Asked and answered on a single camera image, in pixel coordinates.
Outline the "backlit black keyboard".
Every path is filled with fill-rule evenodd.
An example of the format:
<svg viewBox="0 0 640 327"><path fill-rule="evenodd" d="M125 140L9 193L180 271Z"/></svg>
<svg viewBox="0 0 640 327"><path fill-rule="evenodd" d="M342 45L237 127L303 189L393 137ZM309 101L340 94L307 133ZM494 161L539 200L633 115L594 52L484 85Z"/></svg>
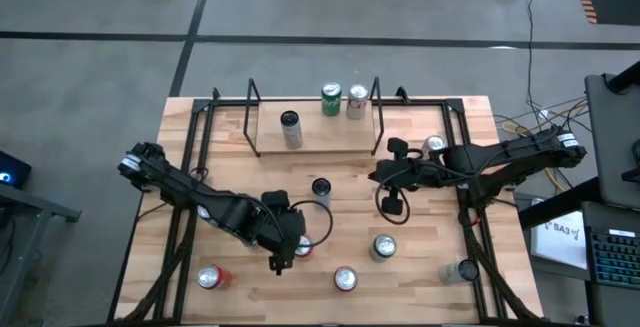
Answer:
<svg viewBox="0 0 640 327"><path fill-rule="evenodd" d="M591 279L604 285L640 290L640 234L590 228L587 256Z"/></svg>

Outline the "black stand pole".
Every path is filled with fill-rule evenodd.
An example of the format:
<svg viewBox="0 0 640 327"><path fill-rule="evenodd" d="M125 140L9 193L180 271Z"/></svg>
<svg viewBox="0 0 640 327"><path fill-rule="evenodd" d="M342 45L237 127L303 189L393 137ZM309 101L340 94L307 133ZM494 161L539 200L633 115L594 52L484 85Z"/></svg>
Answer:
<svg viewBox="0 0 640 327"><path fill-rule="evenodd" d="M632 85L640 85L640 60L617 75L603 74L602 77L611 92L624 95Z"/></svg>

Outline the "slim silver Celsius can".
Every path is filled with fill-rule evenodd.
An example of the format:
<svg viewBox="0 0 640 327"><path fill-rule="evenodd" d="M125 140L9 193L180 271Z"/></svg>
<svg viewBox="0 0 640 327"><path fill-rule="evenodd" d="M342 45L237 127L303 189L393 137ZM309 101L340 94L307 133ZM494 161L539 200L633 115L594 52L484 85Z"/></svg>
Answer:
<svg viewBox="0 0 640 327"><path fill-rule="evenodd" d="M470 259L461 259L443 266L439 271L440 281L445 285L475 282L480 276L477 264Z"/></svg>

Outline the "black metal shelf stand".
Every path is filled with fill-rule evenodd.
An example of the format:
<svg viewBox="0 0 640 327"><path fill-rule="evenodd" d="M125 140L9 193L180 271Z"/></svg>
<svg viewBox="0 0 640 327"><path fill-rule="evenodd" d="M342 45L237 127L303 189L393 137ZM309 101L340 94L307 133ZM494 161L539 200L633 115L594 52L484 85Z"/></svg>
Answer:
<svg viewBox="0 0 640 327"><path fill-rule="evenodd" d="M247 95L245 99L245 114L244 114L244 125L243 125L243 135L249 144L252 152L256 157L260 157L261 153L256 148L257 137L251 137L249 134L249 122L250 122L250 112L252 107L258 108L261 103L261 96L258 92L257 86L253 78L248 79L248 87L247 87Z"/></svg>
<svg viewBox="0 0 640 327"><path fill-rule="evenodd" d="M371 155L375 156L385 132L380 79L378 76L374 78L371 92L369 95L369 101L371 102L371 105L372 105L372 114L373 114L374 120L378 121L378 124L374 125L375 143L374 143L373 150L371 151Z"/></svg>

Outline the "black side desk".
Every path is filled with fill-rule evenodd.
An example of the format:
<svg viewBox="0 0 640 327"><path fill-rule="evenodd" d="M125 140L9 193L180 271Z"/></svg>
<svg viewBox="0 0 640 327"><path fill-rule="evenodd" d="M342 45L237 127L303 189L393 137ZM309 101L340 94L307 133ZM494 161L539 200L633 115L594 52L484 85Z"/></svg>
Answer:
<svg viewBox="0 0 640 327"><path fill-rule="evenodd" d="M640 209L606 203L601 196L599 177L519 213L523 227L533 227L571 212L583 214L588 277L585 282L588 315L600 327L640 327L640 290L598 284L591 279L587 256L590 228L611 228L640 234Z"/></svg>

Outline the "orange Fanta can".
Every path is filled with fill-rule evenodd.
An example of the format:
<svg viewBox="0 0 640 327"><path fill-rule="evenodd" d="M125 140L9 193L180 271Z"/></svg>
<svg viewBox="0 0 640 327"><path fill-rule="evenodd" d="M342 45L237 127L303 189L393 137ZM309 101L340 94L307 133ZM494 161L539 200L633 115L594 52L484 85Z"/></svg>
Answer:
<svg viewBox="0 0 640 327"><path fill-rule="evenodd" d="M349 292L356 288L358 284L358 275L353 268L349 266L341 266L334 272L333 282L338 290L342 292Z"/></svg>
<svg viewBox="0 0 640 327"><path fill-rule="evenodd" d="M313 241L308 235L302 235L299 240L298 247L295 250L297 259L308 259L313 253Z"/></svg>

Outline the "green Sprite can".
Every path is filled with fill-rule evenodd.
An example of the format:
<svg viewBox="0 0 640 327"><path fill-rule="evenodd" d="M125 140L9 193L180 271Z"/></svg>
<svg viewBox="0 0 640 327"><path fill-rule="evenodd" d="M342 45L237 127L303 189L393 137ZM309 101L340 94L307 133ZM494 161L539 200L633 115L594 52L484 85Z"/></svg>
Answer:
<svg viewBox="0 0 640 327"><path fill-rule="evenodd" d="M384 262L397 251L396 240L388 234L380 234L376 236L369 248L369 255L375 262Z"/></svg>
<svg viewBox="0 0 640 327"><path fill-rule="evenodd" d="M342 88L336 82L325 83L321 89L321 106L325 116L336 116L341 110Z"/></svg>

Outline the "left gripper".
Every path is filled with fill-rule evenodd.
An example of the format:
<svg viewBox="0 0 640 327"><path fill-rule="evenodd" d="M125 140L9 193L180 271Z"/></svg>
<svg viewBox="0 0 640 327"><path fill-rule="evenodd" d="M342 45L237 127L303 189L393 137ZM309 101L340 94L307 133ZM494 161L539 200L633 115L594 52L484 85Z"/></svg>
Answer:
<svg viewBox="0 0 640 327"><path fill-rule="evenodd" d="M293 265L293 241L299 241L306 233L304 215L299 210L288 214L288 234L280 226L280 218L286 215L289 207L288 194L284 190L264 192L259 209L265 214L265 220L258 229L257 242L270 251L269 269L277 275Z"/></svg>

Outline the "red soda can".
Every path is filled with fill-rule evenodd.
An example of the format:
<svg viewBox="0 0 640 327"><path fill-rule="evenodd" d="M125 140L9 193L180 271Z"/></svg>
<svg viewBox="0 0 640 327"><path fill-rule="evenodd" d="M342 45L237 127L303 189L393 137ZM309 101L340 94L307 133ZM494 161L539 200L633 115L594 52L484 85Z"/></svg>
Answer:
<svg viewBox="0 0 640 327"><path fill-rule="evenodd" d="M230 285L232 274L215 264L211 264L199 270L197 281L204 289L224 289Z"/></svg>

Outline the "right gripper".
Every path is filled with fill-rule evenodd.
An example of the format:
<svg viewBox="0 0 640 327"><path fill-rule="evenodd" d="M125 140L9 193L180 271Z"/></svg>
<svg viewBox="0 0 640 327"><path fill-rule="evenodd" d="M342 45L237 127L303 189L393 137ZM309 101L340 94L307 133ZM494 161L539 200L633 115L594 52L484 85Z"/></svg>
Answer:
<svg viewBox="0 0 640 327"><path fill-rule="evenodd" d="M406 202L404 190L434 187L439 179L439 171L432 161L422 160L424 153L420 149L410 148L400 138L389 138L387 150L393 154L393 159L381 160L370 175L381 190L388 192L380 202L382 215L399 216L403 213L403 204Z"/></svg>

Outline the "white Celsius tropical slim can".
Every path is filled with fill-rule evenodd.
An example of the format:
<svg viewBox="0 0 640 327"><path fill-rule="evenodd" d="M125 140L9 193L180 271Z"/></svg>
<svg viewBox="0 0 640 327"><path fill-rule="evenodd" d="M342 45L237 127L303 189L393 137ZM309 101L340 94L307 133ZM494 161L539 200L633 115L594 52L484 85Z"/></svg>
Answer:
<svg viewBox="0 0 640 327"><path fill-rule="evenodd" d="M299 149L303 145L299 115L293 110L284 111L280 116L285 145L288 149Z"/></svg>

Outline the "black device with blue light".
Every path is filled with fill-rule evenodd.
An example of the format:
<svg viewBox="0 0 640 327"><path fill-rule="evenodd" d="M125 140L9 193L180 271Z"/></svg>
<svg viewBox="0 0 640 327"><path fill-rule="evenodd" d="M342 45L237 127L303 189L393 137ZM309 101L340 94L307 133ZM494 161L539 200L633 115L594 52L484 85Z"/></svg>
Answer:
<svg viewBox="0 0 640 327"><path fill-rule="evenodd" d="M0 150L0 183L23 189L32 167Z"/></svg>

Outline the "grey metal cart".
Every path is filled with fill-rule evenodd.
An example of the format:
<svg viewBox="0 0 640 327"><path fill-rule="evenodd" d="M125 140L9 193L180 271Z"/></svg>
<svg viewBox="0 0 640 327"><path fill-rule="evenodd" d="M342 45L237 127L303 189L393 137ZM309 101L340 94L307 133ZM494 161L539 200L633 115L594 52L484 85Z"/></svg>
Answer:
<svg viewBox="0 0 640 327"><path fill-rule="evenodd" d="M15 227L7 241L12 241L4 258L0 241L0 327L8 327L24 287L27 273L47 229L54 216L76 223L82 211L74 210L28 192L0 184L0 208L13 216Z"/></svg>

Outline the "black table frame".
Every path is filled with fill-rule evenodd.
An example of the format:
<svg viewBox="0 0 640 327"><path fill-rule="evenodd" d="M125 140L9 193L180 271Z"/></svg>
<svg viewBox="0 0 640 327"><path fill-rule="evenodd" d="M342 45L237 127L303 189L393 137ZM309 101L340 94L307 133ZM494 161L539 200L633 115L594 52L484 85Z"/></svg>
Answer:
<svg viewBox="0 0 640 327"><path fill-rule="evenodd" d="M184 298L177 296L180 266L170 278L164 318L175 310L175 321L195 325L236 324L475 324L479 322L472 284L443 285L443 266L467 256L459 206L453 188L421 189L407 193L409 222L395 226L377 212L375 186L367 175L378 159L391 158L388 136L411 146L432 134L444 134L441 108L383 107L385 134L374 156L370 152L263 154L256 157L244 137L245 101L221 99L212 122L206 182L214 187L260 197L267 190L285 189L290 200L311 196L317 177L332 184L334 227L327 241L314 247L311 257L294 262L281 276L268 268L268 254L247 248L237 239L198 219L186 272ZM160 274L172 212L165 206L136 223L123 282L116 292L109 320L124 318L146 295ZM542 308L515 207L495 203L474 227L479 241L491 236L496 266L526 307L538 316ZM374 262L369 243L381 233L399 244L397 256ZM232 274L230 287L207 290L197 274L208 264ZM356 270L359 283L340 292L332 282L338 267Z"/></svg>

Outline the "white Celsius Arctic slim can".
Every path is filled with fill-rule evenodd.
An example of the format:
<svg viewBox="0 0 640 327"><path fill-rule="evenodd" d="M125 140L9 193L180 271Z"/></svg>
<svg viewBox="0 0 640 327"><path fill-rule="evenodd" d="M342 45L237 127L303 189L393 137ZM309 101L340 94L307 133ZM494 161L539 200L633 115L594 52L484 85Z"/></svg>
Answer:
<svg viewBox="0 0 640 327"><path fill-rule="evenodd" d="M317 178L312 182L311 191L315 201L326 207L331 205L332 185L326 178Z"/></svg>

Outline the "white paper label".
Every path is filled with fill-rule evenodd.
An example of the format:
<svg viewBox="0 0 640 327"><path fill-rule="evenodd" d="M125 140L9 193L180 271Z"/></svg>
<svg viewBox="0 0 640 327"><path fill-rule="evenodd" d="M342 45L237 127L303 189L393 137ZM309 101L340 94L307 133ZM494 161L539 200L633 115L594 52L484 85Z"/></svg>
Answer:
<svg viewBox="0 0 640 327"><path fill-rule="evenodd" d="M531 254L587 270L583 214L575 211L531 230Z"/></svg>

